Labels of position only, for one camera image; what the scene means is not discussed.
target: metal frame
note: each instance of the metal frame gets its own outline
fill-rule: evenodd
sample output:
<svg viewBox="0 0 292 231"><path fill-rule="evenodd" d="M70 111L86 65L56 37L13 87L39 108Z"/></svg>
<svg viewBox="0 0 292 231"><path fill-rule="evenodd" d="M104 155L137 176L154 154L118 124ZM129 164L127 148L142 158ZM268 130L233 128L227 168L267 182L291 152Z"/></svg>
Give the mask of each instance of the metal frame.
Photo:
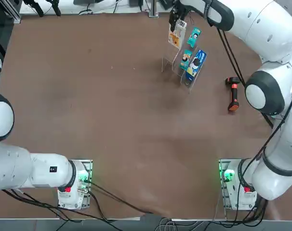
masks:
<svg viewBox="0 0 292 231"><path fill-rule="evenodd" d="M150 11L148 12L149 18L159 18L159 14L157 12L157 0L151 0Z"/></svg>
<svg viewBox="0 0 292 231"><path fill-rule="evenodd" d="M6 13L13 18L14 24L21 23L21 15L9 0L0 0L0 4L4 7Z"/></svg>

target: floor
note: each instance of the floor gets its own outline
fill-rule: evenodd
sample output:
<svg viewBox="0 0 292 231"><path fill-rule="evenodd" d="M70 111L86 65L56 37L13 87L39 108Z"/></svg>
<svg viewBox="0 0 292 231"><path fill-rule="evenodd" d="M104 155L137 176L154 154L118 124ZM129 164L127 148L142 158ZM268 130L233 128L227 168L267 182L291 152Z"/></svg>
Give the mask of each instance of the floor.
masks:
<svg viewBox="0 0 292 231"><path fill-rule="evenodd" d="M144 216L141 221L117 221L115 226L124 231L164 231L165 226L161 226L161 229L156 229L160 222L160 217L156 216ZM56 231L64 222L60 220L0 220L0 231ZM189 225L192 222L178 222L179 224ZM194 231L203 231L207 222L204 222L200 226L194 229ZM98 220L86 220L82 223L67 223L60 231L115 231L112 227L102 223ZM179 231L191 231L192 227L178 226ZM258 227L246 227L243 225L233 228L223 228L217 225L210 225L207 231L292 231L292 221L263 221Z"/></svg>

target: black cable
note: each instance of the black cable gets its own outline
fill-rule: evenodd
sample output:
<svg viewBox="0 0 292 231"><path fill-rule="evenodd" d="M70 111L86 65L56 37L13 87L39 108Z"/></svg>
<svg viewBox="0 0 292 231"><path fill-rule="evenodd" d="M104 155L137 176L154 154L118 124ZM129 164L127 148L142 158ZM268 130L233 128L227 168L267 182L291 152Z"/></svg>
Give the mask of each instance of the black cable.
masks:
<svg viewBox="0 0 292 231"><path fill-rule="evenodd" d="M11 190L17 197L19 197L19 198L21 198L22 200L23 199L26 199L26 198L24 198L24 197L22 197L22 196L20 196L19 194L17 194L16 193L16 191L15 190ZM27 197L29 197L30 199L32 199L34 202L37 202L37 203L39 203L39 204L41 204L41 205L50 205L50 204L47 204L47 203L42 203L42 202L40 202L40 201L38 201L38 200L36 200L35 198L33 198L32 196L30 196L29 194L27 194L27 193L23 193L25 196L27 196ZM60 209L58 209L58 208L56 208L55 210L57 210L57 211L59 211L60 213L62 213L66 218L63 218L61 215L59 215L59 214L57 214L55 211L53 211L52 209L50 209L50 208L47 208L48 210L50 210L51 212L53 212L57 217L59 217L61 220L68 220L68 221L71 221L71 222L74 222L74 223L79 223L79 222L82 222L81 220L72 220L72 219L70 219L63 211L61 211Z"/></svg>
<svg viewBox="0 0 292 231"><path fill-rule="evenodd" d="M151 11L150 8L149 8L149 6L148 6L147 0L145 0L145 2L146 2L146 5L147 5L147 8L149 9L149 11Z"/></svg>
<svg viewBox="0 0 292 231"><path fill-rule="evenodd" d="M99 211L100 216L102 217L102 219L104 219L104 220L107 221L107 222L113 222L114 220L108 220L108 219L104 216L103 211L102 211L102 209L101 209L101 207L100 207L100 205L99 205L99 201L98 201L98 199L96 198L96 196L95 196L91 191L88 191L88 193L90 194L90 196L93 197L94 201L96 202L96 205L97 205L98 211Z"/></svg>
<svg viewBox="0 0 292 231"><path fill-rule="evenodd" d="M78 14L84 13L84 12L92 12L91 9L89 9L90 3L87 5L86 10L80 11Z"/></svg>
<svg viewBox="0 0 292 231"><path fill-rule="evenodd" d="M177 224L174 222L174 226L176 227L177 231L179 231Z"/></svg>
<svg viewBox="0 0 292 231"><path fill-rule="evenodd" d="M114 8L114 11L113 11L113 13L115 13L115 11L116 11L117 4L118 4L118 0L116 0L116 5L115 5L115 8Z"/></svg>
<svg viewBox="0 0 292 231"><path fill-rule="evenodd" d="M238 71L236 70L236 67L235 67L235 65L234 65L234 63L233 63L233 61L232 61L232 58L231 58L231 56L230 56L230 54L229 54L229 52L228 52L228 49L227 49L227 47L226 47L226 44L225 44L224 40L223 40L223 37L222 37L221 31L220 31L218 28L217 28L217 31L218 31L218 33L219 33L219 36L220 36L220 39L221 39L222 44L223 44L223 46L224 46L224 49L225 49L225 51L226 51L226 53L227 53L227 55L228 55L228 59L229 59L229 61L231 62L232 66L233 66L233 69L234 69L234 71L235 71L237 77L239 78L239 80L241 81L241 83L243 84L243 86L245 86L246 83L245 83L244 79L239 75Z"/></svg>
<svg viewBox="0 0 292 231"><path fill-rule="evenodd" d="M234 56L234 53L233 53L232 48L231 48L230 45L229 45L229 42L228 42L227 37L226 37L226 34L225 34L224 31L222 31L222 32L223 32L223 36L224 36L224 39L225 39L225 41L226 41L226 44L227 44L227 46L228 46L228 48L229 48L229 51L231 52L231 55L232 55L232 57L233 57L233 59L234 59L234 61L235 61L236 67L237 67L237 69L238 69L238 73L239 73L240 77L243 79L243 76L242 76L241 70L240 70L240 68L239 68L238 62L237 62L237 60L236 60L236 58L235 58L235 56Z"/></svg>
<svg viewBox="0 0 292 231"><path fill-rule="evenodd" d="M58 227L58 229L56 229L56 231L59 231L69 220L66 220L61 226Z"/></svg>
<svg viewBox="0 0 292 231"><path fill-rule="evenodd" d="M209 223L205 226L205 228L204 228L203 231L206 231L206 229L210 226L210 224L211 224L211 222L209 222Z"/></svg>
<svg viewBox="0 0 292 231"><path fill-rule="evenodd" d="M220 39L221 39L221 41L222 41L222 43L223 43L224 49L225 49L225 51L226 51L226 53L227 53L227 55L228 55L229 61L231 62L232 66L233 66L233 69L234 69L234 71L235 71L237 77L238 77L239 80L241 81L242 85L245 87L245 84L246 84L246 83L245 83L245 80L244 80L244 78L243 78L243 76L242 76L242 73L241 73L241 71L240 71L240 68L239 68L238 62L237 62L237 60L236 60L236 58L235 58L235 56L234 56L233 50L232 50L232 48L231 48L230 45L229 45L229 42L228 42L227 37L226 37L226 34L225 34L224 31L222 31L222 32L223 32L223 36L224 36L224 38L225 38L225 41L224 41L224 40L223 40L223 37L222 37L222 35L221 35L220 30L219 30L218 28L217 28L217 30L218 30L218 33L219 33ZM235 66L234 66L234 63L232 62L232 59L231 59L230 54L229 54L229 52L228 52L228 50L227 50L226 44L227 44L227 46L228 46L228 48L229 48L229 52L231 53L231 55L232 55L232 57L233 57L233 59L234 59L234 62L235 62L235 64L236 64L236 67L237 67L238 71L236 70L236 68L235 68ZM270 119L268 118L268 116L265 115L264 113L261 113L261 114L262 114L262 116L264 117L264 119L265 119L265 121L267 122L267 124L268 124L271 128L273 128L273 124L272 124L272 122L270 121Z"/></svg>
<svg viewBox="0 0 292 231"><path fill-rule="evenodd" d="M29 199L26 199L24 197L18 197L18 196L15 196L13 195L12 193L8 192L7 190L2 190L4 193L6 193L7 195L13 197L14 199L18 200L18 201L21 201L21 202L24 202L24 203L27 203L27 204L30 204L30 205L35 205L35 206L38 206L38 207L42 207L42 208L51 208L51 209L59 209L59 210L65 210L65 211L69 211L69 212L72 212L72 213L76 213L76 214L79 214L79 215L83 215L83 216L86 216L86 217L90 217L90 218L95 218L95 219L98 219L98 220L101 220L103 221L104 223L108 224L109 226L117 229L118 231L122 231L121 229L117 228L116 226L110 224L109 222L106 222L105 220L101 219L101 218L98 218L96 216L93 216L93 215L89 215L89 214L86 214L86 213L81 213L81 212L78 212L76 210L71 210L71 209L68 209L68 208L62 208L62 207L55 207L55 206L52 206L48 203L37 203L37 202L34 202L34 201L31 201Z"/></svg>
<svg viewBox="0 0 292 231"><path fill-rule="evenodd" d="M246 224L244 224L244 225L248 226L248 227L256 227L256 226L258 226L263 221L265 212L266 212L266 209L263 210L262 217L261 217L260 221L258 223L256 223L255 225L246 225Z"/></svg>
<svg viewBox="0 0 292 231"><path fill-rule="evenodd" d="M106 192L107 194L111 195L115 200L117 199L118 201L120 201L120 202L126 204L127 206L129 206L129 207L131 207L131 208L133 208L133 209L135 209L135 210L137 210L137 211L139 211L139 212L141 212L141 213L149 213L149 214L152 214L151 212L148 212L148 211L142 210L142 209L140 209L140 208L138 208L138 207L135 207L134 205L131 205L130 203L126 202L125 200L122 200L121 198L117 197L116 195L112 194L111 192L105 190L105 189L102 188L101 186L99 186L99 185L97 185L97 184L95 184L95 183L93 183L93 182L91 182L91 181L89 181L89 180L85 180L84 182L86 182L86 183L90 183L90 184L94 185L95 187L97 187L97 188L101 189L102 191Z"/></svg>

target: black joint ring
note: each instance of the black joint ring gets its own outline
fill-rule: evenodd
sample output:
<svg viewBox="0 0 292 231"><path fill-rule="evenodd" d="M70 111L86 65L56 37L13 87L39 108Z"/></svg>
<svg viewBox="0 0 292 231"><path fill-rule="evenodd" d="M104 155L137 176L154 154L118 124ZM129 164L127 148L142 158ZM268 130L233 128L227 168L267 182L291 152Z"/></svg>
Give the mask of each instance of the black joint ring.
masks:
<svg viewBox="0 0 292 231"><path fill-rule="evenodd" d="M242 174L242 165L243 163L247 160L248 158L246 159L242 159L238 165L238 178L239 178L239 181L240 181L240 184L243 186L243 187L247 187L250 189L251 192L254 192L255 191L255 188L251 185L249 185L246 180L244 179L243 177L243 174Z"/></svg>
<svg viewBox="0 0 292 231"><path fill-rule="evenodd" d="M208 22L208 24L210 24L209 20L208 20L208 12L209 12L209 8L212 5L213 0L205 0L205 8L204 8L204 19L205 21Z"/></svg>
<svg viewBox="0 0 292 231"><path fill-rule="evenodd" d="M277 166L274 166L267 158L266 154L265 154L265 150L263 150L263 161L265 163L265 165L267 166L267 168L269 168L271 171L273 171L274 173L281 175L281 176L285 176L285 177L292 177L292 170L284 170L281 169Z"/></svg>
<svg viewBox="0 0 292 231"><path fill-rule="evenodd" d="M73 186L74 181L75 181L75 177L77 175L77 169L76 169L73 161L72 160L68 160L68 162L72 166L72 177L71 177L69 183L66 186L64 186L64 187L58 187L59 191L61 191L61 192L64 192L65 191L65 188L71 188Z"/></svg>

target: clear acrylic display stand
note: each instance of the clear acrylic display stand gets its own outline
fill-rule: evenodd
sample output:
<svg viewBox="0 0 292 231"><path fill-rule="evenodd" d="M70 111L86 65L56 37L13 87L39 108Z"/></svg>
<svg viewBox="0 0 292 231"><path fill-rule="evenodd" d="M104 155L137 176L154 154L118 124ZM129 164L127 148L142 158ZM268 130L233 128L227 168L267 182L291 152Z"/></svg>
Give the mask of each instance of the clear acrylic display stand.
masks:
<svg viewBox="0 0 292 231"><path fill-rule="evenodd" d="M197 73L197 75L195 76L194 80L192 82L189 82L189 81L186 80L186 77L185 77L186 70L184 70L184 69L182 69L180 67L180 63L181 63L181 60L183 58L183 54L184 54L185 50L188 50L188 51L192 52L192 55L191 55L190 60L189 60L189 64L190 64L191 61L193 60L193 57L196 55L196 53L200 49L198 47L199 38L195 42L195 45L194 45L193 48L189 44L187 44L187 41L188 41L188 39L189 39L189 37L191 35L191 32L192 32L194 27L196 27L196 26L192 25L190 22L187 22L186 35L185 35L185 39L184 39L184 42L183 42L183 45L182 45L181 49L178 49L177 47L175 47L172 44L170 44L168 42L168 36L167 36L166 37L166 48L165 48L164 55L162 57L162 72L164 72L167 67L171 66L172 67L172 71L180 77L180 83L182 85L185 85L189 89L189 92L192 90L195 81L198 79L198 76L199 76L199 74L201 72L202 66L200 67L200 71Z"/></svg>

